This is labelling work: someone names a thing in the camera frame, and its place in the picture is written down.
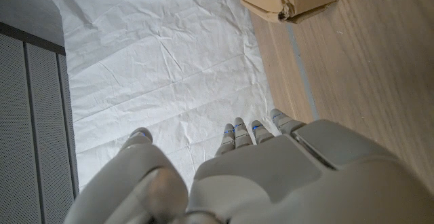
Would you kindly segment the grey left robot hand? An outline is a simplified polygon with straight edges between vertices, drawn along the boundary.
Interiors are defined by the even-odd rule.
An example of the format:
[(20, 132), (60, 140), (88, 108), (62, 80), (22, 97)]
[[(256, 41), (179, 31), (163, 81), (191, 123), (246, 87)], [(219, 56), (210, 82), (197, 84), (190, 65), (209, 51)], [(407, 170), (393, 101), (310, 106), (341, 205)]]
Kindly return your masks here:
[(326, 119), (227, 124), (187, 186), (146, 128), (77, 196), (67, 223), (432, 223), (433, 195), (390, 151)]

